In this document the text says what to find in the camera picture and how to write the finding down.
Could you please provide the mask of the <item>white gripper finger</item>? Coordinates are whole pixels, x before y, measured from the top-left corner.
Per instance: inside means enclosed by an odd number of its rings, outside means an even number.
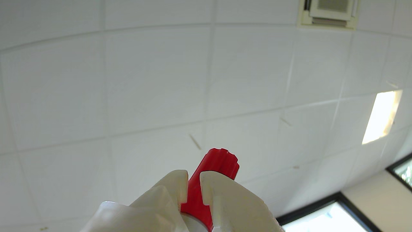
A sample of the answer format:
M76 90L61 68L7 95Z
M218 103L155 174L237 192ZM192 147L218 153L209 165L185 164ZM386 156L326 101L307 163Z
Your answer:
M203 204L210 207L214 232L282 232L264 201L244 186L215 172L200 174Z
M187 170L174 170L129 206L104 201L83 232L187 232L181 204L187 201Z

